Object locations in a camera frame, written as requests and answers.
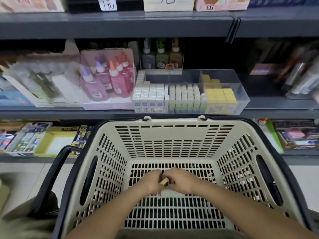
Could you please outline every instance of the price tag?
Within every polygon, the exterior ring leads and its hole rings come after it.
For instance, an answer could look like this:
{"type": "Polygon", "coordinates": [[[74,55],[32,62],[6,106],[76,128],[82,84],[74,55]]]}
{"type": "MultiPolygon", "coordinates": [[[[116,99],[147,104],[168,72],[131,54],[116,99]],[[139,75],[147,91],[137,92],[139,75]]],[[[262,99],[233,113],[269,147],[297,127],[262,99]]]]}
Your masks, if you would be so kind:
{"type": "Polygon", "coordinates": [[[99,0],[102,11],[117,11],[116,0],[99,0]]]}

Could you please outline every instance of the black basket handle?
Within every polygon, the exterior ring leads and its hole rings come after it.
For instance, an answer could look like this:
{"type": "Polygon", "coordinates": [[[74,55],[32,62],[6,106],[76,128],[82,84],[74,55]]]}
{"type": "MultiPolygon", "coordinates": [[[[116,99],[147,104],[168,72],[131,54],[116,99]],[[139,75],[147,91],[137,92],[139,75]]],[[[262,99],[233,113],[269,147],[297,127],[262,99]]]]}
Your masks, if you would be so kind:
{"type": "Polygon", "coordinates": [[[82,151],[82,148],[65,146],[61,149],[61,151],[53,161],[53,164],[50,167],[49,172],[44,178],[44,181],[41,185],[41,188],[37,196],[34,198],[34,201],[31,206],[31,212],[29,214],[30,217],[41,219],[44,216],[46,204],[52,187],[54,185],[54,182],[71,151],[80,153],[82,151]]]}

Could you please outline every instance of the beige shopping basket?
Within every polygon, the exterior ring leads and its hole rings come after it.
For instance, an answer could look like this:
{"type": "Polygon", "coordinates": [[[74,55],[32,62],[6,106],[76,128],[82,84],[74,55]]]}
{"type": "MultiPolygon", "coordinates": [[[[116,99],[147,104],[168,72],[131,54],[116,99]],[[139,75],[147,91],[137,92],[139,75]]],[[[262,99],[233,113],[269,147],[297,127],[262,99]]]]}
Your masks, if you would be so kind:
{"type": "MultiPolygon", "coordinates": [[[[38,212],[70,149],[64,148],[54,161],[38,195],[38,212]]],[[[205,116],[144,117],[105,121],[96,127],[68,177],[53,239],[64,238],[148,171],[164,172],[172,167],[259,201],[310,230],[314,228],[296,179],[255,123],[205,116]]],[[[149,233],[156,231],[157,237],[167,237],[177,233],[171,229],[184,229],[178,235],[188,229],[188,237],[196,232],[197,238],[212,238],[210,233],[218,235],[221,231],[240,235],[240,228],[214,205],[169,189],[142,199],[120,233],[131,231],[130,235],[137,233],[137,238],[150,238],[149,233]]]]}

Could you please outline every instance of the floor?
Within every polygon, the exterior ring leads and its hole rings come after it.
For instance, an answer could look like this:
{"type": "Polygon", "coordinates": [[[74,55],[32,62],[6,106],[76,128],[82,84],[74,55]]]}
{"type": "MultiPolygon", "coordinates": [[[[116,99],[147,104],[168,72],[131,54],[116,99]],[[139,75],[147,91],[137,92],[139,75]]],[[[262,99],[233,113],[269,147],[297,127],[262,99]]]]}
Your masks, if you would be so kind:
{"type": "MultiPolygon", "coordinates": [[[[59,204],[66,179],[73,164],[63,165],[53,186],[59,204]]],[[[12,188],[2,211],[6,214],[16,206],[37,195],[51,164],[0,163],[0,178],[12,188]]],[[[305,196],[308,208],[319,212],[319,166],[289,166],[305,196]]]]}

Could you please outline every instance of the basket handle grip slot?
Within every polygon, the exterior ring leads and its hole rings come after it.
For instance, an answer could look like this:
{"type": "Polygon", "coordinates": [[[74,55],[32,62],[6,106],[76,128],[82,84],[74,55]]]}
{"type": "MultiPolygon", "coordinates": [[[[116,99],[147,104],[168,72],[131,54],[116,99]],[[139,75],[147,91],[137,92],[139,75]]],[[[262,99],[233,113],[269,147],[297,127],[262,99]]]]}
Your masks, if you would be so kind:
{"type": "Polygon", "coordinates": [[[86,202],[87,195],[89,194],[90,187],[93,181],[96,165],[98,164],[98,157],[95,155],[92,159],[91,165],[87,172],[85,182],[82,188],[82,193],[80,196],[80,205],[84,205],[86,202]]]}
{"type": "Polygon", "coordinates": [[[37,196],[34,198],[34,201],[32,202],[31,212],[29,214],[30,217],[41,219],[45,216],[46,205],[50,196],[50,192],[64,162],[66,161],[71,151],[80,153],[82,149],[73,146],[65,146],[61,149],[61,151],[53,161],[46,177],[44,178],[44,181],[40,187],[37,196]]]}
{"type": "Polygon", "coordinates": [[[276,205],[282,206],[284,201],[282,199],[281,193],[279,192],[279,189],[276,185],[276,182],[270,173],[264,159],[260,155],[256,155],[256,161],[259,167],[259,170],[261,172],[261,175],[267,185],[267,188],[269,190],[269,193],[271,194],[273,200],[275,201],[276,205]]]}

